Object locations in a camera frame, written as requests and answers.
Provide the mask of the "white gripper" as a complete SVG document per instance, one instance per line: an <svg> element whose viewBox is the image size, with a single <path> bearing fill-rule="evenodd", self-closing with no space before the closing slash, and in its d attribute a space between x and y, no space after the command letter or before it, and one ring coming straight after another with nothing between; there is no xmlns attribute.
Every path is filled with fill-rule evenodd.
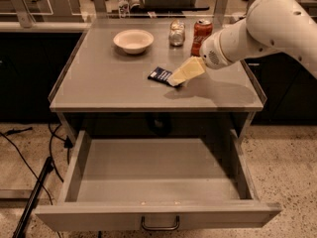
<svg viewBox="0 0 317 238"><path fill-rule="evenodd" d="M200 57L190 57L177 68L167 82L171 86L181 83L203 74L206 65L212 69L220 69L237 61L234 50L236 35L230 29L222 29L205 38L200 48Z"/></svg>

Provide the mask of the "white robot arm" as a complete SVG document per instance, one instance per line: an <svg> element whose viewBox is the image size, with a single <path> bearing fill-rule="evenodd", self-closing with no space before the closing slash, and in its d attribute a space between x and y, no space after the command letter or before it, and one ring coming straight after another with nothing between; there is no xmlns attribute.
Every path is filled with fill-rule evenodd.
<svg viewBox="0 0 317 238"><path fill-rule="evenodd" d="M167 82L190 80L207 68L282 52L317 78L317 24L295 0L255 0L245 19L205 38L199 57L186 60Z"/></svg>

